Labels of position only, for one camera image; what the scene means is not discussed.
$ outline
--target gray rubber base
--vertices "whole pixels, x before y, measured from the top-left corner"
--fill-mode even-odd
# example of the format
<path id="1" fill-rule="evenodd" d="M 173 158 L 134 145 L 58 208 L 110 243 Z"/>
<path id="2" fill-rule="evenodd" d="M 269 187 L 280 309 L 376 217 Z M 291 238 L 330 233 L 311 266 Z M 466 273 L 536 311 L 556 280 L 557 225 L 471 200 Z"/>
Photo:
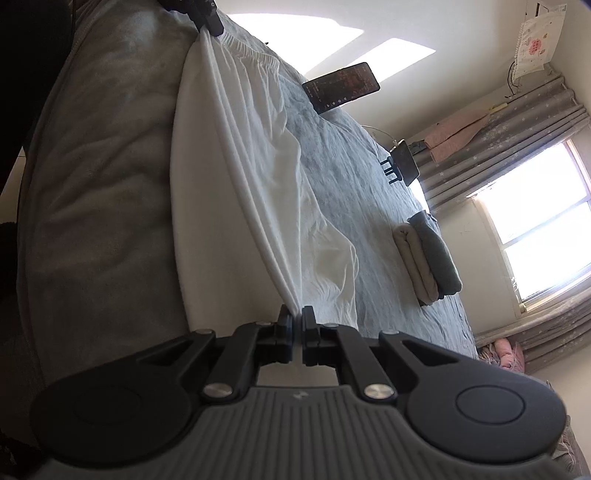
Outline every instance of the gray rubber base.
<path id="1" fill-rule="evenodd" d="M 518 442 L 519 439 L 507 439 Z M 435 450 L 390 406 L 350 387 L 251 388 L 208 408 L 168 452 L 134 466 L 90 470 L 49 461 L 35 479 L 533 480 L 570 478 L 549 457 L 483 466 Z"/>

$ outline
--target window sill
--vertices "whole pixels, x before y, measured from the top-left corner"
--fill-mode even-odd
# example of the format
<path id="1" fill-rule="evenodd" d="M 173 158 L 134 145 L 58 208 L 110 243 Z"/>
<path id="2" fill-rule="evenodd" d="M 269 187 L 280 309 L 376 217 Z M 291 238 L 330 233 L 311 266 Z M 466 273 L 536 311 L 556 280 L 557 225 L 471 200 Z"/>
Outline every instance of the window sill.
<path id="1" fill-rule="evenodd" d="M 540 299 L 532 299 L 525 303 L 521 303 L 520 307 L 523 306 L 523 313 L 530 314 L 540 310 L 542 307 L 550 307 L 553 304 L 577 294 L 579 290 L 583 290 L 589 286 L 591 286 L 591 271 L 586 271 L 584 274 L 571 280 L 567 284 L 557 287 L 554 291 L 549 292 Z"/>

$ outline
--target cable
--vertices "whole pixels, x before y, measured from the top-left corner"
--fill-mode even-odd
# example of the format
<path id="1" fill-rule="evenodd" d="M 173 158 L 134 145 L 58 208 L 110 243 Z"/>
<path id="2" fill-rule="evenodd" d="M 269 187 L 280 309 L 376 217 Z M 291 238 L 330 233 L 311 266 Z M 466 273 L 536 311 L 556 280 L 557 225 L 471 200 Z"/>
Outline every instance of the cable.
<path id="1" fill-rule="evenodd" d="M 513 81 L 513 74 L 515 73 L 515 69 L 513 69 L 513 71 L 511 72 L 511 85 L 513 85 L 515 88 L 519 88 L 519 85 L 516 85 L 515 82 Z"/>
<path id="2" fill-rule="evenodd" d="M 398 146 L 398 142 L 396 140 L 394 140 L 394 137 L 392 135 L 390 135 L 389 133 L 386 133 L 384 130 L 380 130 L 379 128 L 375 128 L 372 127 L 371 125 L 361 125 L 363 128 L 373 128 L 374 130 L 377 130 L 378 132 L 382 132 L 384 135 L 386 135 L 388 138 L 390 138 L 390 140 L 392 140 L 392 143 L 394 144 L 395 147 Z"/>
<path id="3" fill-rule="evenodd" d="M 511 69 L 513 68 L 513 65 L 515 65 L 515 61 L 513 61 L 513 63 L 509 67 L 509 71 L 507 72 L 507 85 L 509 86 L 509 90 L 511 91 L 511 96 L 515 95 L 515 92 L 513 91 L 513 87 L 516 86 L 516 85 L 513 85 L 513 87 L 511 86 L 511 83 L 513 83 L 513 80 L 511 80 L 511 83 L 509 83 L 509 77 L 511 76 Z"/>

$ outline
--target beige towel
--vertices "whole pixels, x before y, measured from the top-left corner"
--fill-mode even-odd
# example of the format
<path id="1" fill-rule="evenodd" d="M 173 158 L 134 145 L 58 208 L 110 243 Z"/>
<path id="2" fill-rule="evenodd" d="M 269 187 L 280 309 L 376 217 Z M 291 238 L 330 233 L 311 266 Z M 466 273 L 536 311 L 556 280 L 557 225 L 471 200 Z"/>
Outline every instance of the beige towel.
<path id="1" fill-rule="evenodd" d="M 431 157 L 435 163 L 442 162 L 450 155 L 464 148 L 475 135 L 486 127 L 488 120 L 491 116 L 487 115 L 477 122 L 462 128 L 457 134 L 449 137 L 445 142 L 440 143 L 438 146 L 431 149 Z"/>
<path id="2" fill-rule="evenodd" d="M 400 256 L 402 256 L 404 266 L 408 270 L 410 280 L 413 282 L 417 298 L 425 305 L 431 305 L 439 298 L 439 291 L 425 258 L 421 239 L 409 223 L 402 223 L 395 227 L 392 236 Z"/>
<path id="3" fill-rule="evenodd" d="M 433 129 L 425 135 L 425 145 L 432 150 L 439 144 L 445 142 L 445 140 L 452 135 L 457 134 L 462 128 L 466 128 L 468 125 L 477 122 L 489 113 L 490 112 L 486 109 L 454 113 L 436 124 Z"/>

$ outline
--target gray bedsheet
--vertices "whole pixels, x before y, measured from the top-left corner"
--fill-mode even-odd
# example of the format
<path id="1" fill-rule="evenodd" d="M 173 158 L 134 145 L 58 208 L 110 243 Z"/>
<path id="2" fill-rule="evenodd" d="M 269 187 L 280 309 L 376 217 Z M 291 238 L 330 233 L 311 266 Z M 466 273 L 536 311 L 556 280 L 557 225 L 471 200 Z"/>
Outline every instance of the gray bedsheet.
<path id="1" fill-rule="evenodd" d="M 229 22 L 252 48 L 264 44 Z M 46 381 L 187 329 L 174 264 L 168 168 L 176 94 L 196 31 L 156 0 L 90 0 L 28 152 L 19 295 Z M 379 148 L 337 109 L 318 116 L 282 63 L 288 128 L 323 213 L 355 245 L 364 335 L 398 329 L 474 355 L 457 296 L 421 308 L 391 226 L 421 207 L 389 186 Z"/>

